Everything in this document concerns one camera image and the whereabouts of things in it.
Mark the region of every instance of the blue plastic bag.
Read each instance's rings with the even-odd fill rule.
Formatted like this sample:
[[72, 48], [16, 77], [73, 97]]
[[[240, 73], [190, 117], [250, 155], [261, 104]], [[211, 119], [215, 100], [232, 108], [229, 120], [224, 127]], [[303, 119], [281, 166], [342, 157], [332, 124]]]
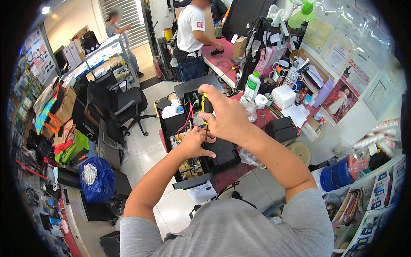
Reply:
[[[86, 164], [91, 164], [97, 169], [97, 176], [92, 185], [87, 185], [81, 176], [84, 171], [84, 165]], [[101, 204], [114, 196], [114, 172], [105, 159], [95, 156], [86, 160], [80, 165], [79, 176], [81, 188], [83, 189], [84, 197], [87, 202]]]

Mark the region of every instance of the hand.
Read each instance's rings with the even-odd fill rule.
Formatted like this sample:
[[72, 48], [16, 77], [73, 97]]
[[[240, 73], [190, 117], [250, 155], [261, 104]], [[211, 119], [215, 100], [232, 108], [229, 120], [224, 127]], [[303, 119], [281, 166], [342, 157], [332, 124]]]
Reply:
[[221, 43], [215, 43], [214, 46], [218, 51], [224, 50], [224, 46]]
[[228, 98], [207, 84], [201, 85], [198, 92], [207, 93], [217, 117], [211, 113], [201, 113], [199, 116], [208, 122], [211, 134], [242, 146], [242, 139], [249, 137], [255, 126], [248, 120], [239, 101]]
[[[184, 159], [190, 159], [198, 156], [208, 156], [215, 158], [215, 153], [206, 150], [201, 147], [201, 144], [205, 141], [206, 131], [202, 130], [200, 127], [194, 127], [192, 130], [188, 129], [185, 133], [184, 139], [176, 147], [179, 149], [183, 155]], [[216, 139], [207, 133], [207, 143], [214, 143]]]

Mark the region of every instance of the green bag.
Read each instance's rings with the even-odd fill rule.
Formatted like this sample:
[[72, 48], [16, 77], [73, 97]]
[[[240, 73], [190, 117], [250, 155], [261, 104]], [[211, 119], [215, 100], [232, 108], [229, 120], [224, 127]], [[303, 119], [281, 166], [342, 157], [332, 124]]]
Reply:
[[74, 134], [75, 134], [74, 143], [70, 147], [68, 147], [66, 150], [54, 156], [54, 159], [56, 162], [60, 164], [68, 164], [83, 149], [89, 150], [88, 149], [88, 137], [83, 135], [83, 133], [81, 133], [78, 130], [75, 130]]

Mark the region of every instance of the jeans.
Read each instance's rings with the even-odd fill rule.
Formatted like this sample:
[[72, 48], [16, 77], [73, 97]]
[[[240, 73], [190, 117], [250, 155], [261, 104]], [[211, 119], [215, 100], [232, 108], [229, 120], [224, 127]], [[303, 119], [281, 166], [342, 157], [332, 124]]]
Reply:
[[133, 66], [134, 71], [137, 73], [139, 71], [139, 64], [137, 63], [136, 56], [130, 51], [130, 62], [131, 66]]
[[202, 56], [189, 56], [184, 61], [180, 62], [182, 67], [182, 76], [184, 81], [196, 79], [204, 76], [204, 60]]

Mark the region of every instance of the screwdriver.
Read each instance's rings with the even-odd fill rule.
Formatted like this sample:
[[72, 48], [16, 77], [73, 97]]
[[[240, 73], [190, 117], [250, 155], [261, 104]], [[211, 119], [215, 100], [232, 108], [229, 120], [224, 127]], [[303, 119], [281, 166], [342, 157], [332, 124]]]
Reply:
[[[208, 112], [208, 113], [212, 113], [214, 111], [214, 108], [210, 102], [210, 100], [207, 98], [207, 93], [203, 94], [203, 97], [201, 99], [201, 109], [203, 110], [203, 112]], [[208, 132], [208, 123], [206, 120], [203, 119], [205, 126], [205, 141], [204, 141], [204, 147], [206, 146], [206, 142], [207, 142], [207, 132]]]

